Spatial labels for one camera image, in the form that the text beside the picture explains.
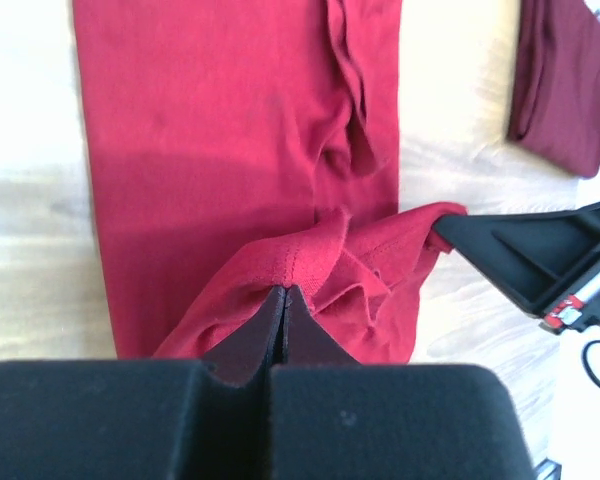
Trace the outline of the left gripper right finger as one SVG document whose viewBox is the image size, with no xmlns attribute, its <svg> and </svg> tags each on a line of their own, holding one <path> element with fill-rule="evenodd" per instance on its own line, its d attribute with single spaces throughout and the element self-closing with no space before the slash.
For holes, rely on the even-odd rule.
<svg viewBox="0 0 600 480">
<path fill-rule="evenodd" d="M 508 390 L 471 364 L 310 364 L 334 343 L 296 287 L 270 374 L 272 479 L 532 479 Z"/>
</svg>

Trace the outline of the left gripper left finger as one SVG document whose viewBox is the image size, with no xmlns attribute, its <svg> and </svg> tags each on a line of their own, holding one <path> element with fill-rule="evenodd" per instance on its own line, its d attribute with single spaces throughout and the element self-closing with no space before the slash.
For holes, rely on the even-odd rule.
<svg viewBox="0 0 600 480">
<path fill-rule="evenodd" d="M 286 292 L 200 360 L 0 362 L 0 479 L 259 479 Z"/>
</svg>

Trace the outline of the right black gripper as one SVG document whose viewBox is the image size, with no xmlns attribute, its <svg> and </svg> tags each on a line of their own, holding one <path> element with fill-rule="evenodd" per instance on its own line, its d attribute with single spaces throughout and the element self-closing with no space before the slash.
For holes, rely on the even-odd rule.
<svg viewBox="0 0 600 480">
<path fill-rule="evenodd" d="M 434 230 L 546 331 L 600 327 L 600 202 L 548 213 L 445 215 Z"/>
</svg>

